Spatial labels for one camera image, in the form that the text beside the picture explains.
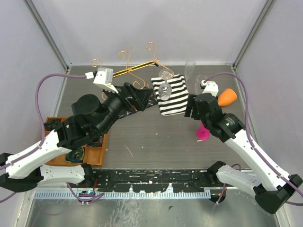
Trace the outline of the clear wine glass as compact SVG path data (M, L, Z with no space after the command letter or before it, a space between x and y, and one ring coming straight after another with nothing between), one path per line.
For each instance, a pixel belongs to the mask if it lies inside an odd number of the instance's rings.
M168 83L168 80L174 77L174 72L170 69L162 69L159 72L159 77L164 81L159 86L159 90L158 90L159 97L161 100L166 101L170 98L172 93L172 87Z

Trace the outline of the orange plastic wine glass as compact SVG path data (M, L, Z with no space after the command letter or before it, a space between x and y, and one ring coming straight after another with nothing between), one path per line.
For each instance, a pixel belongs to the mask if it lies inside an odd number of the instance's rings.
M230 88L227 88L218 96L217 102L220 107L224 107L232 104L236 100L236 92Z

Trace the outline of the pink plastic wine glass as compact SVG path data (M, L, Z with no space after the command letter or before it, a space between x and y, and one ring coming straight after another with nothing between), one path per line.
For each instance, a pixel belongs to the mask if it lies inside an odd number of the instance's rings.
M200 123L200 127L196 130L196 137L199 140L208 140L210 137L210 131L203 125L203 123Z

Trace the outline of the gold wine glass rack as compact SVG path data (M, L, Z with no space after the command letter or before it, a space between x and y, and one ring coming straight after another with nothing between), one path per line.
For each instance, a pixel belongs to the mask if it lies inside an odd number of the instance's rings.
M151 61L148 61L148 62L144 62L144 63L141 63L141 64L138 64L138 65L135 65L135 66L129 66L129 62L130 62L130 59L131 59L131 54L129 51L127 50L123 50L121 51L118 56L120 59L125 59L127 58L127 62L126 62L126 66L125 66L125 69L124 70L121 70L121 71L118 71L118 72L115 72L113 73L113 79L114 78L117 78L119 76L122 76L124 74L130 74L132 75L133 77L143 81L143 85L142 85L142 88L144 88L144 86L146 85L146 82L141 79L139 76L136 76L134 74L134 71L136 70L140 70L142 68L145 68L145 67L148 67L148 66L151 66L151 65L155 65L155 66L161 66L163 67L164 69L170 69L168 68L167 66L164 66L160 63L160 60L159 58L157 58L157 50L158 50L158 46L156 43L154 42L148 42L145 44L145 48L147 50L152 50L152 46L154 46L154 54L153 54L153 58ZM92 59L91 62L90 62L90 65L94 68L99 68L99 67L103 67L103 61L100 59L100 58L95 58L95 59Z

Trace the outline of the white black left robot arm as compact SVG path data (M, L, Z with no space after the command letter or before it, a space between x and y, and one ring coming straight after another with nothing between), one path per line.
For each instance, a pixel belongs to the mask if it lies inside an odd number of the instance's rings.
M58 124L45 139L17 154L1 154L0 166L5 168L5 173L0 176L0 186L12 192L26 192L48 183L92 186L95 176L90 164L48 166L46 163L106 134L122 110L144 111L152 94L151 88L137 89L124 83L116 93L107 92L104 102L93 94L82 96L71 106L73 115Z

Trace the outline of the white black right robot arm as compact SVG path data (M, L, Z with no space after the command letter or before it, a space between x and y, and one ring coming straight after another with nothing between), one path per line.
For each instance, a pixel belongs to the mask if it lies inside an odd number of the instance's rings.
M251 139L244 123L232 113L223 113L216 97L210 93L190 94L185 117L199 120L210 133L233 149L252 169L254 175L235 170L217 161L207 170L212 186L229 184L250 194L266 212L275 214L303 183L302 178L280 168Z

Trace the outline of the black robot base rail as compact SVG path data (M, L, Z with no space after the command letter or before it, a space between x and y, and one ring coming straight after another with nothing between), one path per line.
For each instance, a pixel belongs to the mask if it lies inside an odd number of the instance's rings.
M92 188L98 192L146 193L165 192L172 186L174 193L203 192L206 187L222 187L199 169L94 169L89 184L71 184L72 188Z

